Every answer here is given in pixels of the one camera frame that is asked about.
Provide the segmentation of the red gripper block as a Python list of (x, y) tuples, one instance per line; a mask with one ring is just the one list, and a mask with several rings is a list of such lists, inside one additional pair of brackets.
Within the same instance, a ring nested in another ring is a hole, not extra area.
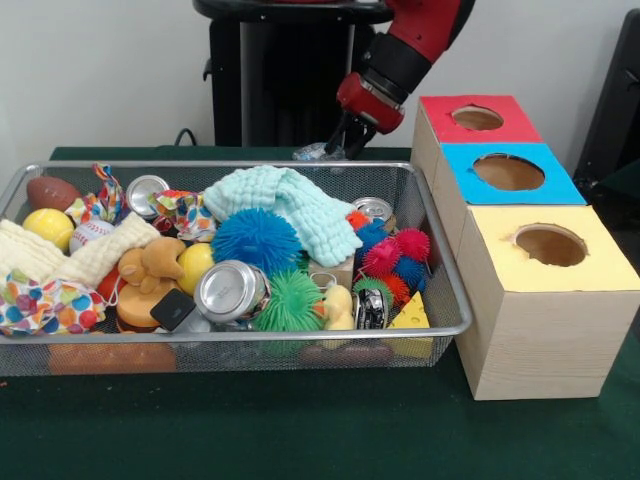
[(337, 90), (336, 98), (347, 113), (341, 115), (336, 129), (325, 144), (326, 153), (334, 153), (341, 145), (353, 116), (369, 122), (376, 129), (371, 126), (362, 127), (361, 132), (347, 147), (348, 158), (357, 158), (376, 135), (376, 130), (381, 134), (389, 134), (404, 120), (404, 107), (357, 72), (351, 72), (344, 78)]

